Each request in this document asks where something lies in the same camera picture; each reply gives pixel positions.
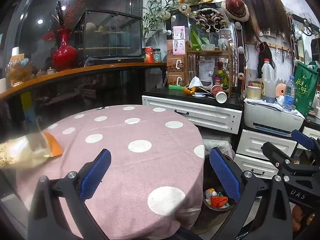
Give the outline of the white printer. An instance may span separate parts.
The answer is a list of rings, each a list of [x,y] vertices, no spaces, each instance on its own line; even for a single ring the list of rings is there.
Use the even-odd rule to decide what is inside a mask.
[[[299,130],[304,120],[299,111],[286,111],[278,103],[244,100],[244,123],[252,129],[291,137],[291,132]]]

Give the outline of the red tin can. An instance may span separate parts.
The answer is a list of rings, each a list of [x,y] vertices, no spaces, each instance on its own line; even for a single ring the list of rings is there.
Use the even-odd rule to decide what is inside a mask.
[[[153,47],[145,47],[144,48],[144,62],[146,63],[154,63],[154,57],[153,57]]]

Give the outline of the white top desk drawer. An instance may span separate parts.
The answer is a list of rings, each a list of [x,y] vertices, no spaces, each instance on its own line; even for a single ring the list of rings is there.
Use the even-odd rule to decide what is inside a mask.
[[[238,134],[242,111],[182,100],[142,96],[143,105],[178,113],[193,124],[221,132]]]

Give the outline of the glass display case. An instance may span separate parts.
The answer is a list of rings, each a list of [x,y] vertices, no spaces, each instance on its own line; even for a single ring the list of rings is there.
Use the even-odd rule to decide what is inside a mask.
[[[112,10],[86,10],[74,28],[79,66],[142,62],[142,19]]]

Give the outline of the wooden desktop shelf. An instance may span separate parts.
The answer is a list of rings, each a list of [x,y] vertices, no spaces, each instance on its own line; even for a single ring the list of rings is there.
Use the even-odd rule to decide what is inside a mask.
[[[190,50],[187,52],[187,78],[190,83],[197,77],[203,89],[209,91],[213,85],[220,85],[231,96],[234,85],[233,55],[230,43],[214,50]]]

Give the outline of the golden lotus ornament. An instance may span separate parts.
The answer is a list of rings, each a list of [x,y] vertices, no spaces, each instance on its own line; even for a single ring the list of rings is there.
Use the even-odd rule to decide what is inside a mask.
[[[20,85],[23,82],[29,81],[33,75],[34,64],[28,58],[15,59],[9,62],[5,74],[11,87]]]

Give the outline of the blue label water bottle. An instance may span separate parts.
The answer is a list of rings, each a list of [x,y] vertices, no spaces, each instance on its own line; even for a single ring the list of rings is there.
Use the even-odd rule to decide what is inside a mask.
[[[294,99],[295,99],[295,80],[294,80],[294,76],[290,76],[286,84],[284,104],[283,104],[284,108],[287,111],[292,111]]]

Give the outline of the curved wooden counter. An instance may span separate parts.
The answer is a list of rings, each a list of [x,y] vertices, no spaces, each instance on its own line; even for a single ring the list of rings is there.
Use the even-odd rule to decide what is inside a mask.
[[[47,85],[54,82],[60,82],[62,80],[68,80],[84,75],[94,75],[104,72],[111,72],[116,70],[141,70],[141,69],[153,69],[159,68],[163,72],[166,72],[167,65],[165,63],[145,63],[145,62],[124,62],[124,63],[112,63],[101,64],[95,66],[74,68],[69,70],[63,70],[54,74],[48,74],[29,81],[23,82],[20,85],[11,87],[8,90],[1,93],[1,101],[7,100],[17,94],[25,93],[33,88]]]

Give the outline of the red white paper cup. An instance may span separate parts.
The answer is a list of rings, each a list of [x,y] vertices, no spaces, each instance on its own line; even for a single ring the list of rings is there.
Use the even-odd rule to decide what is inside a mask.
[[[220,85],[213,85],[210,92],[218,103],[225,103],[227,101],[227,94]]]

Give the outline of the brown rimmed trash bin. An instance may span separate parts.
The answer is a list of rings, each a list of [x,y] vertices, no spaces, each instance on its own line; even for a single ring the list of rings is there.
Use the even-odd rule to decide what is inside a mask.
[[[198,233],[204,233],[221,224],[229,215],[235,201],[222,187],[207,155],[203,169],[203,204],[200,215],[194,224]]]

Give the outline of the white middle stack drawer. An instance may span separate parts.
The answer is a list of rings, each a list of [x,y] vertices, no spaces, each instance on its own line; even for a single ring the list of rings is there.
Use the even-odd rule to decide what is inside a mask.
[[[242,171],[251,171],[258,178],[272,179],[278,173],[278,169],[271,162],[246,155],[236,154],[234,162]]]

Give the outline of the pink polka dot tablecloth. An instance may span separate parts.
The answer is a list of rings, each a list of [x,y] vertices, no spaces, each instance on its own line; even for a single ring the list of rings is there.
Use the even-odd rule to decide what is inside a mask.
[[[17,192],[26,206],[40,176],[62,178],[107,149],[111,165],[86,205],[110,239],[163,239],[196,222],[204,145],[185,117],[161,107],[110,106],[64,118],[47,132],[63,155],[17,172]]]

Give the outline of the red embroidered hat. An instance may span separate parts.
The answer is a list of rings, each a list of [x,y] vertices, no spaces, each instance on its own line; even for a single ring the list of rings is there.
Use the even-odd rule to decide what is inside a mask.
[[[230,19],[240,22],[249,20],[249,9],[243,0],[223,0],[221,7]]]

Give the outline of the large clear oil bottle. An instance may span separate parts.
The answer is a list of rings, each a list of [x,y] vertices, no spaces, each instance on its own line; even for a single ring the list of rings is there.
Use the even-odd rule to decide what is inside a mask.
[[[261,72],[263,80],[262,96],[266,102],[274,103],[276,99],[276,82],[274,68],[271,66],[269,59],[264,59]]]

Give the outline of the red ceramic vase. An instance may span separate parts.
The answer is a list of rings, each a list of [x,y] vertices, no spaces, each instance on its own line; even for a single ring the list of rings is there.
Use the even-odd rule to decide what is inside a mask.
[[[65,25],[60,1],[57,1],[55,11],[59,22],[59,29],[57,30],[57,33],[60,37],[60,46],[54,53],[53,64],[56,71],[61,72],[76,67],[77,50],[69,44],[69,36],[72,31]]]

